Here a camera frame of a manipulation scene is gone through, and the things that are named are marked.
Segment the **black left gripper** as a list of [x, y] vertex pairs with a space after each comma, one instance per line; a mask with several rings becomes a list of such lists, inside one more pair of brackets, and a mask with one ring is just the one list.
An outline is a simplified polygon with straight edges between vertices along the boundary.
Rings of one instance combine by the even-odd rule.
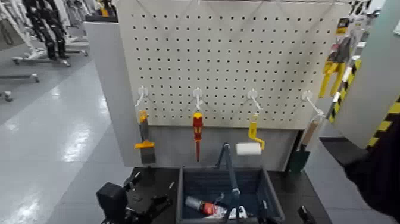
[[124, 189], [127, 191], [126, 223], [149, 224], [152, 222], [152, 217], [158, 217], [173, 205], [174, 181], [165, 186], [156, 186], [152, 197], [143, 195], [140, 191], [134, 191], [141, 179], [141, 172], [137, 172], [124, 182]]

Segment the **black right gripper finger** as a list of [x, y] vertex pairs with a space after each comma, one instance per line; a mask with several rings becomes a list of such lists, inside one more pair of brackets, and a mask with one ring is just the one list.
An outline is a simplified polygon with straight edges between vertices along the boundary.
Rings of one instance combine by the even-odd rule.
[[303, 224], [316, 224], [314, 216], [308, 211], [308, 209], [301, 205], [298, 209], [298, 215], [303, 221]]
[[262, 200], [258, 206], [258, 223], [259, 224], [268, 224], [268, 217], [267, 217], [267, 203], [265, 200]]

